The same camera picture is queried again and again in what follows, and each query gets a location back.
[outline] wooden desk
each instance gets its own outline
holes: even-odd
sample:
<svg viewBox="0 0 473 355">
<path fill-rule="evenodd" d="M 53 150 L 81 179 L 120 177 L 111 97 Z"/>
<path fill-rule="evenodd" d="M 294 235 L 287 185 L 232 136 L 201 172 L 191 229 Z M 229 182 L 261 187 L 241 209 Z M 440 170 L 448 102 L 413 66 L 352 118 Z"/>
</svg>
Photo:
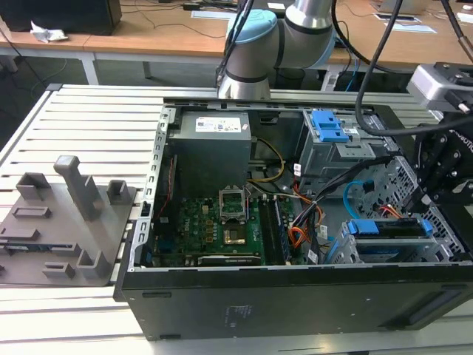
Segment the wooden desk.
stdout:
<svg viewBox="0 0 473 355">
<path fill-rule="evenodd" d="M 386 28 L 384 21 L 369 15 L 374 12 L 368 0 L 339 0 L 337 16 L 347 22 L 350 29 L 350 40 L 353 46 L 371 58 L 379 39 Z M 150 5 L 145 0 L 138 4 Z M 70 40 L 44 44 L 36 41 L 29 33 L 13 33 L 12 41 L 22 55 L 49 56 L 59 58 L 78 58 L 82 60 L 90 84 L 98 84 L 96 60 L 142 61 L 146 77 L 151 76 L 149 62 L 174 62 L 218 64 L 222 57 L 225 43 L 227 21 L 215 19 L 192 18 L 191 12 L 174 7 L 138 7 L 135 0 L 122 0 L 123 17 L 112 36 L 70 35 Z M 461 5 L 452 4 L 459 11 Z M 429 9 L 440 10 L 441 5 L 432 2 Z M 448 61 L 469 64 L 457 42 L 448 20 L 435 18 L 429 13 L 418 16 L 423 24 L 437 31 L 431 33 L 412 33 L 393 31 L 381 55 L 380 64 L 389 67 L 414 69 L 419 63 Z M 184 24 L 201 33 L 217 37 L 210 38 L 184 26 Z M 462 26 L 466 35 L 473 38 L 473 26 Z M 3 38 L 0 38 L 0 55 L 15 55 Z M 348 61 L 346 50 L 335 49 L 329 61 L 319 69 L 327 69 L 327 85 L 324 89 L 333 89 L 338 74 Z M 360 71 L 366 70 L 361 65 Z"/>
<path fill-rule="evenodd" d="M 343 3 L 348 4 L 354 13 L 362 16 L 374 13 L 373 7 L 368 0 L 345 0 L 340 1 L 340 5 L 337 6 L 338 20 L 347 22 L 350 29 L 350 42 L 365 57 L 372 58 L 386 29 L 385 21 L 380 21 L 375 16 L 356 17 L 346 6 L 342 5 Z M 452 4 L 452 6 L 455 13 L 461 10 L 461 4 Z M 442 6 L 439 1 L 432 2 L 429 9 L 442 10 Z M 437 61 L 471 63 L 458 44 L 448 20 L 435 18 L 428 12 L 416 17 L 422 21 L 422 24 L 430 26 L 437 33 L 392 31 L 380 57 L 381 65 L 414 67 L 419 63 L 435 63 Z M 466 24 L 461 28 L 468 37 L 473 37 L 471 24 Z M 346 51 L 337 49 L 329 63 L 347 63 L 346 60 Z"/>
<path fill-rule="evenodd" d="M 122 4 L 132 5 L 134 1 L 122 0 Z M 175 7 L 157 7 L 159 11 L 154 12 L 147 11 L 154 7 L 138 7 L 142 12 L 136 12 L 134 6 L 122 6 L 123 16 L 113 35 L 92 35 L 84 49 L 93 52 L 222 57 L 228 22 L 192 18 L 190 11 Z M 184 24 L 217 38 L 170 24 Z"/>
</svg>

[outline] white paper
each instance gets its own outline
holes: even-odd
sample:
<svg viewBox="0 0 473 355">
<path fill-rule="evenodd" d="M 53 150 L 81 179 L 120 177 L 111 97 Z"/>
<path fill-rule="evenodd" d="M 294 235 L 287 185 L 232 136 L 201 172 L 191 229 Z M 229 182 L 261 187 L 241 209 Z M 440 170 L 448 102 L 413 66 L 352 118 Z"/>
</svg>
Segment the white paper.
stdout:
<svg viewBox="0 0 473 355">
<path fill-rule="evenodd" d="M 191 13 L 191 17 L 209 18 L 212 20 L 231 20 L 236 16 L 236 13 L 225 13 L 219 11 L 192 11 Z"/>
<path fill-rule="evenodd" d="M 429 26 L 426 26 L 425 24 L 411 24 L 411 25 L 394 24 L 394 27 L 392 28 L 392 30 L 403 31 L 403 32 L 417 32 L 417 33 L 437 33 L 437 31 L 433 30 Z"/>
<path fill-rule="evenodd" d="M 63 30 L 48 30 L 47 28 L 36 26 L 33 21 L 31 21 L 31 28 L 30 33 L 33 34 L 38 41 L 44 43 L 68 39 Z"/>
<path fill-rule="evenodd" d="M 199 117 L 195 121 L 195 132 L 240 133 L 238 117 Z"/>
<path fill-rule="evenodd" d="M 471 13 L 457 13 L 457 16 L 460 21 L 473 24 L 473 15 Z"/>
<path fill-rule="evenodd" d="M 275 9 L 275 10 L 285 10 L 286 6 L 284 4 L 281 4 L 279 2 L 268 2 L 268 7 L 270 9 Z"/>
</svg>

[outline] label sticker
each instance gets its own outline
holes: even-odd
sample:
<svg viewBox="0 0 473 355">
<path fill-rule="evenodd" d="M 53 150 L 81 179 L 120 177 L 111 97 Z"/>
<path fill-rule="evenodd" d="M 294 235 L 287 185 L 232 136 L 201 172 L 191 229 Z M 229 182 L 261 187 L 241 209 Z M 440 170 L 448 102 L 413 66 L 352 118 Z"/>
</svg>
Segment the label sticker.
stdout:
<svg viewBox="0 0 473 355">
<path fill-rule="evenodd" d="M 281 4 L 279 2 L 268 2 L 268 7 L 270 9 L 275 9 L 275 10 L 285 10 L 286 6 L 284 4 Z"/>
<path fill-rule="evenodd" d="M 302 166 L 301 164 L 294 164 L 294 175 L 301 176 Z"/>
<path fill-rule="evenodd" d="M 356 128 L 343 128 L 343 132 L 347 133 L 348 135 L 359 135 Z"/>
<path fill-rule="evenodd" d="M 323 224 L 320 225 L 320 235 L 319 235 L 320 238 L 324 238 L 328 240 L 327 230 L 328 230 L 327 226 L 324 226 Z"/>
<path fill-rule="evenodd" d="M 319 257 L 317 256 L 316 253 L 314 253 L 312 250 L 309 250 L 309 254 L 307 257 L 312 261 L 314 264 L 317 264 L 319 262 Z"/>
<path fill-rule="evenodd" d="M 6 246 L 10 250 L 29 250 L 27 246 Z"/>
<path fill-rule="evenodd" d="M 195 132 L 241 133 L 238 117 L 199 117 L 195 121 Z"/>
</svg>

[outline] motherboard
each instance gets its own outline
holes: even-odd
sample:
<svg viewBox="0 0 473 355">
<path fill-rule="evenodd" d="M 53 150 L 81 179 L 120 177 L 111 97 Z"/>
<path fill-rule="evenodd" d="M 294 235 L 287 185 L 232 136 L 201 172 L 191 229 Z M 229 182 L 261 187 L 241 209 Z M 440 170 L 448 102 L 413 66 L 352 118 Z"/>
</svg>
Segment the motherboard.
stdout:
<svg viewBox="0 0 473 355">
<path fill-rule="evenodd" d="M 291 259 L 287 228 L 294 218 L 293 202 L 244 201 L 241 206 L 232 196 L 224 203 L 218 197 L 183 198 L 173 232 L 155 236 L 154 267 L 284 265 Z M 222 221 L 222 213 L 245 217 Z"/>
</svg>

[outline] floor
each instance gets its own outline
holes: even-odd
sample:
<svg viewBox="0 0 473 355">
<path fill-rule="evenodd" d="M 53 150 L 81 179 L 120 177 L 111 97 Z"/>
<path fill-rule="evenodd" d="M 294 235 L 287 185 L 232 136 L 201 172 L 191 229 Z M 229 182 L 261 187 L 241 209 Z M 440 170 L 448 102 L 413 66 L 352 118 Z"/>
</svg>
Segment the floor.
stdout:
<svg viewBox="0 0 473 355">
<path fill-rule="evenodd" d="M 29 64 L 49 83 L 87 84 L 82 63 L 79 60 L 59 58 L 24 58 L 18 61 L 18 72 L 10 74 L 0 67 L 0 149 L 8 142 L 21 121 L 41 96 L 44 88 L 34 76 Z M 162 86 L 162 87 L 212 87 L 215 66 L 202 64 L 151 63 L 153 78 L 145 79 L 140 62 L 99 61 L 100 80 L 103 85 Z M 285 70 L 276 80 L 271 73 L 270 85 L 277 88 L 294 89 L 302 79 L 301 89 L 319 90 L 324 71 Z M 345 90 L 352 73 L 339 79 L 337 90 Z M 356 91 L 362 74 L 356 76 L 350 91 Z M 408 78 L 392 75 L 376 75 L 370 85 L 373 92 L 405 92 Z"/>
</svg>

